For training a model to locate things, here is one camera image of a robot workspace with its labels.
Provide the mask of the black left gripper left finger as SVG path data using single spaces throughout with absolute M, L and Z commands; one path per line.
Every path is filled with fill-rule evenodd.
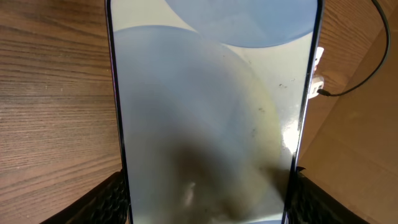
M 42 224 L 125 224 L 128 206 L 124 176 L 119 171 Z

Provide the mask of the blue Samsung Galaxy smartphone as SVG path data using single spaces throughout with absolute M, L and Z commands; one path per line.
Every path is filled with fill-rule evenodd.
M 324 3 L 110 0 L 131 223 L 286 223 Z

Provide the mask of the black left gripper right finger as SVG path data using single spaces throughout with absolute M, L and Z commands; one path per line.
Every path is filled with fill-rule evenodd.
M 288 224 L 368 224 L 304 176 L 303 170 L 297 167 L 293 178 Z

